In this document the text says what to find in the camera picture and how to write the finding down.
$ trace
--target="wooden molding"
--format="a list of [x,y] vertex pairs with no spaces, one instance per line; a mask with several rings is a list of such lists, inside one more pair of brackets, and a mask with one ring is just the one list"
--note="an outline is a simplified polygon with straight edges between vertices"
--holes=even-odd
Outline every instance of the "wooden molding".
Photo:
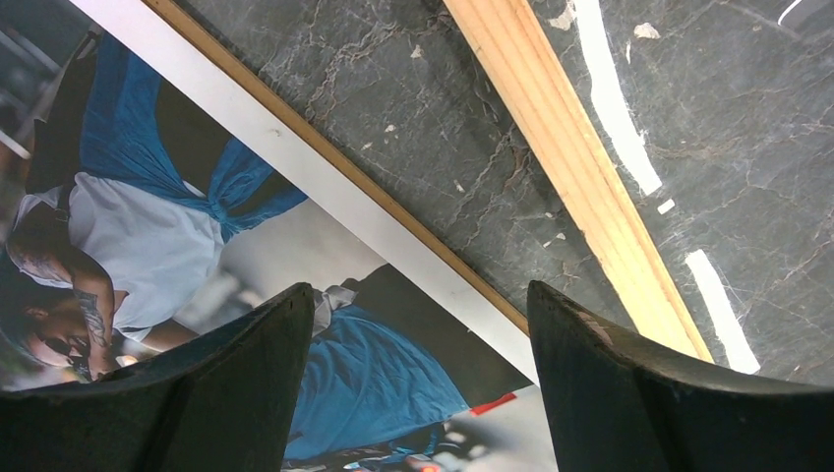
[[712,356],[528,0],[445,0],[644,336]]
[[393,216],[423,244],[438,255],[454,271],[462,276],[475,290],[490,301],[514,325],[529,335],[527,318],[516,310],[501,294],[466,265],[431,231],[398,204],[379,185],[374,183],[350,159],[316,131],[304,118],[295,112],[274,91],[244,66],[231,52],[211,36],[189,14],[171,0],[143,0],[177,32],[202,52],[215,66],[231,77],[238,85],[251,94],[267,110],[281,120],[311,148],[350,179],[380,207]]

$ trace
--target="blue apron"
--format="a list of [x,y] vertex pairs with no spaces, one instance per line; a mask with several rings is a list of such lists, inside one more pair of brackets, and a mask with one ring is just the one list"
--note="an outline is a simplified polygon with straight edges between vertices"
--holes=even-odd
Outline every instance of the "blue apron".
[[307,199],[293,187],[249,213],[229,215],[275,171],[234,138],[211,174],[206,197],[190,192],[171,163],[156,128],[156,98],[161,83],[162,77],[142,59],[111,35],[103,36],[84,117],[82,171],[203,211],[220,223],[224,241]]
[[388,442],[467,408],[429,353],[350,305],[310,345],[284,459]]

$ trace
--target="wooden edge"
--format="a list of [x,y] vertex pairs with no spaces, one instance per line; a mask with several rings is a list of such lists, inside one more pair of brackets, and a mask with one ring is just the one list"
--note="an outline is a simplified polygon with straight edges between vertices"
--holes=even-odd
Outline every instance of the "wooden edge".
[[202,52],[215,66],[232,78],[241,88],[251,94],[287,128],[297,134],[311,148],[315,149],[333,167],[359,187],[374,202],[387,211],[409,232],[438,255],[447,265],[492,303],[524,334],[530,334],[525,318],[498,291],[475,273],[447,245],[428,228],[398,204],[390,195],[359,169],[331,142],[307,123],[271,88],[241,63],[228,49],[209,34],[197,21],[171,0],[143,0],[157,15],[163,18],[178,33]]
[[528,0],[445,0],[637,330],[712,356]]

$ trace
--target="hand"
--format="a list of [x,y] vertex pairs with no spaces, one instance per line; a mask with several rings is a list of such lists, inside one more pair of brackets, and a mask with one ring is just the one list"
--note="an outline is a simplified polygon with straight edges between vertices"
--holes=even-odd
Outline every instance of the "hand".
[[119,369],[119,364],[109,353],[89,354],[89,374],[94,382],[116,369]]

